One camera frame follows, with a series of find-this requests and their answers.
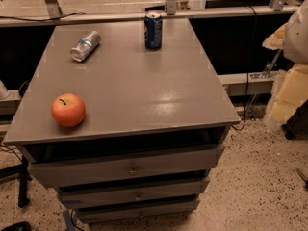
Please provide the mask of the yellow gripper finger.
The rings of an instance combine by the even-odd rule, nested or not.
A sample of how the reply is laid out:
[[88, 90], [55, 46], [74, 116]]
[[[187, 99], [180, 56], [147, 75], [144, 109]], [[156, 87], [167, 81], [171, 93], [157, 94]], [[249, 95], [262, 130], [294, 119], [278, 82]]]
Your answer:
[[287, 24], [280, 26], [273, 34], [265, 38], [262, 46], [269, 50], [278, 50], [284, 47], [285, 30]]
[[283, 124], [308, 100], [308, 65], [296, 63], [286, 73], [269, 109], [269, 119]]

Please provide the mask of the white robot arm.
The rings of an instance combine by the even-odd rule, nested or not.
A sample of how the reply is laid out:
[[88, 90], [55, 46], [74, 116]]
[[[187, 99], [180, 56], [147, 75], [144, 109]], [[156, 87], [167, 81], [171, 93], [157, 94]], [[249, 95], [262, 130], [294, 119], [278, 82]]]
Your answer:
[[308, 6], [302, 4], [289, 21], [267, 37], [262, 46], [281, 49], [283, 56], [294, 63], [283, 81], [277, 84], [267, 110], [269, 120], [285, 123], [308, 100]]

